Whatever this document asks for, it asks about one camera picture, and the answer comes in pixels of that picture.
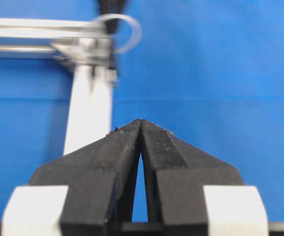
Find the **black plastic part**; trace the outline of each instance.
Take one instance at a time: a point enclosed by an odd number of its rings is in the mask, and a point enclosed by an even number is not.
[[[165,235],[206,235],[203,186],[243,185],[240,174],[146,120],[141,134],[148,220],[163,222]]]
[[[140,121],[36,170],[30,185],[69,185],[60,222],[106,235],[108,221],[130,221],[140,156]]]

